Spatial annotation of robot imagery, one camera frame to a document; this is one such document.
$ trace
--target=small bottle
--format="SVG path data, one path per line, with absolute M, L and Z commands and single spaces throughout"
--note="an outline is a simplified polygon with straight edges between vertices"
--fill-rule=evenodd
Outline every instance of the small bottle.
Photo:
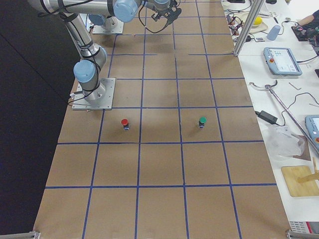
M 198 121 L 199 128 L 204 128 L 207 119 L 205 117 L 201 117 Z
M 121 120 L 121 124 L 123 125 L 123 129 L 124 130 L 129 130 L 130 129 L 129 121 L 127 119 Z

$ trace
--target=yellow ball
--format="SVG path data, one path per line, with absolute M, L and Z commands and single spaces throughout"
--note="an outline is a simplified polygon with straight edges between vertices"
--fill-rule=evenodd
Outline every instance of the yellow ball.
M 254 21 L 254 25 L 259 25 L 263 22 L 263 19 L 261 17 L 256 17 L 255 21 Z

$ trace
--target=green bottle cap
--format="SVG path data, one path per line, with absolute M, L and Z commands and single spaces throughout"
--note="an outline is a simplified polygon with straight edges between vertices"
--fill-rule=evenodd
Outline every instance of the green bottle cap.
M 205 117 L 201 117 L 199 119 L 199 122 L 201 122 L 201 123 L 206 123 L 206 121 L 207 121 L 207 119 Z

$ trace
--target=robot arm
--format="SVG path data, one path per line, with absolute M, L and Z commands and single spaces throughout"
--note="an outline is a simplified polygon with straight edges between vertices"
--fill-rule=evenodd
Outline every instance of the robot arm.
M 110 94 L 109 91 L 114 91 L 114 87 L 108 86 L 108 79 L 99 79 L 107 53 L 103 47 L 93 42 L 78 13 L 115 16 L 123 22 L 129 22 L 133 20 L 138 7 L 142 5 L 155 12 L 152 16 L 155 21 L 162 16 L 165 17 L 167 19 L 165 27 L 176 20 L 181 13 L 176 0 L 28 0 L 28 2 L 41 12 L 39 16 L 59 14 L 76 43 L 82 60 L 74 66 L 73 71 L 81 85 L 83 97 L 75 101 L 80 103 L 78 105 L 86 106 L 81 110 L 110 110 L 112 103 L 105 101 L 107 98 L 113 99 L 113 92 Z

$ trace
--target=bottle with green cap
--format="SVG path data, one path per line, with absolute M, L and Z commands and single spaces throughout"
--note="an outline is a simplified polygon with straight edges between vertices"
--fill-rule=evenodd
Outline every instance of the bottle with green cap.
M 200 128 L 204 128 L 206 121 L 207 121 L 206 117 L 201 117 L 201 118 L 199 118 L 199 121 L 198 121 L 199 127 L 200 127 Z

